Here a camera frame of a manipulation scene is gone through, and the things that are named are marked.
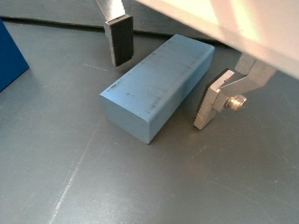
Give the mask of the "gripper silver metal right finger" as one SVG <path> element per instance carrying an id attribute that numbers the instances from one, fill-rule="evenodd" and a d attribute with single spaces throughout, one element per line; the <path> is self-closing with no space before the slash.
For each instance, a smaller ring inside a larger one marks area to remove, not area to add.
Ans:
<path id="1" fill-rule="evenodd" d="M 225 69 L 209 84 L 201 99 L 193 126 L 201 130 L 224 108 L 237 111 L 246 101 L 242 94 L 261 88 L 274 72 L 276 69 L 266 63 L 242 53 L 234 70 Z"/>

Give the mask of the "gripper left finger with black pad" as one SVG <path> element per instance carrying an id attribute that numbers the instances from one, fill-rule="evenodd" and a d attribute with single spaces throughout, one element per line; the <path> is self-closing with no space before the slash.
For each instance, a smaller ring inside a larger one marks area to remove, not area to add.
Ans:
<path id="1" fill-rule="evenodd" d="M 116 67 L 133 56 L 133 17 L 126 15 L 121 0 L 94 0 L 102 13 L 110 59 Z"/>

